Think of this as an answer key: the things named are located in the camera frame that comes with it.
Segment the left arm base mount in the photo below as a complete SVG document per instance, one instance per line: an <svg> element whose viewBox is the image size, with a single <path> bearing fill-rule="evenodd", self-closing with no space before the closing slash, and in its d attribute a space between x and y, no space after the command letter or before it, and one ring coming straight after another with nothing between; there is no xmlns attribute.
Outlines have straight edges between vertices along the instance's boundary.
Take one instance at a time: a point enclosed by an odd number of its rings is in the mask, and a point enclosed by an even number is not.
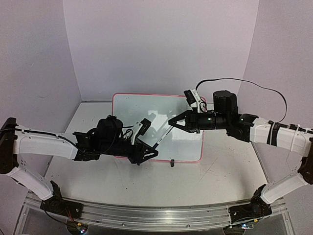
<svg viewBox="0 0 313 235"><path fill-rule="evenodd" d="M83 204L63 199L60 187L54 181L50 181L50 183L53 189L52 196L43 200L40 208L53 214L79 219L82 214Z"/></svg>

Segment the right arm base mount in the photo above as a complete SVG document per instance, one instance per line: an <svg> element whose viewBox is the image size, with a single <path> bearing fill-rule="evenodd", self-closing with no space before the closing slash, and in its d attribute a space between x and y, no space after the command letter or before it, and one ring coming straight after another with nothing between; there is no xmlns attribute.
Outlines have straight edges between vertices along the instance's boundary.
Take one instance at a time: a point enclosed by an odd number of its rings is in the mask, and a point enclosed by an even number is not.
<svg viewBox="0 0 313 235"><path fill-rule="evenodd" d="M251 200L247 204L232 206L228 209L231 224L243 222L246 220L254 220L263 218L272 214L270 204L261 199L261 192L266 185L260 186L253 194Z"/></svg>

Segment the whiteboard marker pen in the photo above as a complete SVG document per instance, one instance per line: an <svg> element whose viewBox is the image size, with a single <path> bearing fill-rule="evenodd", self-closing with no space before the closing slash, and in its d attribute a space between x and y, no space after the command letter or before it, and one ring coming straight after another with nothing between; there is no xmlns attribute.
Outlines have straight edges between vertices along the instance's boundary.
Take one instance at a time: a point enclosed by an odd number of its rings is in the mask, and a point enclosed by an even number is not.
<svg viewBox="0 0 313 235"><path fill-rule="evenodd" d="M166 138L166 136L172 131L174 127L170 126L163 134L162 136L158 139L158 141L154 144L154 146L152 147L153 149L156 149L160 143Z"/></svg>

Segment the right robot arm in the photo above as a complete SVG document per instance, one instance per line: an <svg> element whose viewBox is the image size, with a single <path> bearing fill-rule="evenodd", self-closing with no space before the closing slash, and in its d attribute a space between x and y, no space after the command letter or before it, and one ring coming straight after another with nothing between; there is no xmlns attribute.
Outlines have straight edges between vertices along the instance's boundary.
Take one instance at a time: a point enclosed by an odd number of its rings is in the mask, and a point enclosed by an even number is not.
<svg viewBox="0 0 313 235"><path fill-rule="evenodd" d="M239 114L237 97L229 91L213 93L212 111L196 90L184 91L190 109L171 118L170 126L188 133L202 130L225 130L229 137L253 143L264 143L287 149L302 156L300 167L276 183L261 187L258 198L270 205L278 198L313 183L313 131L295 124L282 124L251 114Z"/></svg>

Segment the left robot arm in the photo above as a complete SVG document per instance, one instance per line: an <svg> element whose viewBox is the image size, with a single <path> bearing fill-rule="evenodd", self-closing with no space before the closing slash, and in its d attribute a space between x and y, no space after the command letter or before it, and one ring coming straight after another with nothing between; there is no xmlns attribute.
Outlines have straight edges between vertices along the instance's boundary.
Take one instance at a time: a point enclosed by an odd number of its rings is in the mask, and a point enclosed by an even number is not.
<svg viewBox="0 0 313 235"><path fill-rule="evenodd" d="M97 161L101 155L127 158L130 163L141 163L157 157L158 151L138 137L143 136L151 122L143 119L125 129L115 116L98 121L86 133L49 133L27 129L8 118L0 129L0 172L35 193L56 214L66 210L59 186L32 172L22 159L22 154L56 156L73 161Z"/></svg>

